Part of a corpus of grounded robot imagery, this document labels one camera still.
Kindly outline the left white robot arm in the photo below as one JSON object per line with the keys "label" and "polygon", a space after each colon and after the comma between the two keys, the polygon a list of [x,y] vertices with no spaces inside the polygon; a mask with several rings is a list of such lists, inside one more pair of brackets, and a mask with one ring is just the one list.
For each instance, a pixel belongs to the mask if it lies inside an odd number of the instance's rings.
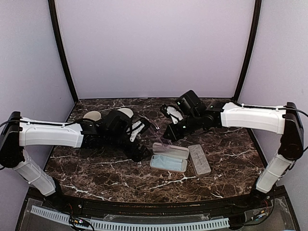
{"label": "left white robot arm", "polygon": [[133,122],[134,113],[124,108],[113,110],[94,121],[88,118],[71,123],[32,120],[13,112],[1,124],[0,164],[21,175],[58,210],[68,206],[68,199],[61,194],[61,187],[47,175],[26,152],[26,146],[67,146],[81,149],[101,149],[111,146],[120,149],[128,159],[139,162],[149,155],[146,146],[137,139],[149,127],[147,119]]}

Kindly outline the grey case teal lining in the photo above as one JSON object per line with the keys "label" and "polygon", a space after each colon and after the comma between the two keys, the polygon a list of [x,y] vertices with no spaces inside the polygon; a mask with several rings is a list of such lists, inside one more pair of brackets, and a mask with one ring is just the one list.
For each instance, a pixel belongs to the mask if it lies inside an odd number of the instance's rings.
{"label": "grey case teal lining", "polygon": [[197,177],[206,177],[211,173],[211,167],[200,144],[188,146],[194,172]]}

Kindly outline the pink glasses case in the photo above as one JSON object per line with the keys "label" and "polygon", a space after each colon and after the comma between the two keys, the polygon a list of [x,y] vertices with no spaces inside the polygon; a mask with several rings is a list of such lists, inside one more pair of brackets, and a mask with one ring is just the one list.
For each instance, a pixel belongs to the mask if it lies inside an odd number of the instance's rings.
{"label": "pink glasses case", "polygon": [[152,145],[152,151],[151,168],[178,173],[184,173],[187,170],[187,159],[190,154],[188,148],[175,145],[163,146],[155,142]]}

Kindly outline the clear purple lens sunglasses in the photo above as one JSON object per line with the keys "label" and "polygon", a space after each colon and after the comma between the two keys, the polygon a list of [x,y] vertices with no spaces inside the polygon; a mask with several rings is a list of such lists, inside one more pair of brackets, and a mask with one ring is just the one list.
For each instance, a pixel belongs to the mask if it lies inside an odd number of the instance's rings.
{"label": "clear purple lens sunglasses", "polygon": [[149,127],[145,132],[147,140],[151,143],[150,150],[157,153],[166,152],[171,148],[172,142],[163,138],[160,127],[151,119],[145,118]]}

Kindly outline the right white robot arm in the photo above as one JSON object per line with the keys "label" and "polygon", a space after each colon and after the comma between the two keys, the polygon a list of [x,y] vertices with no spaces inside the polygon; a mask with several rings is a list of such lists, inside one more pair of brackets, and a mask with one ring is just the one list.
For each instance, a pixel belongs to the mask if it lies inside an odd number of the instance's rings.
{"label": "right white robot arm", "polygon": [[164,139],[178,141],[197,130],[209,128],[250,128],[273,132],[281,136],[274,158],[258,177],[255,191],[246,197],[250,209],[264,201],[264,194],[302,157],[304,129],[301,111],[294,103],[285,106],[256,106],[233,101],[214,101],[206,106],[193,90],[176,99],[175,105],[162,105],[160,111],[170,118]]}

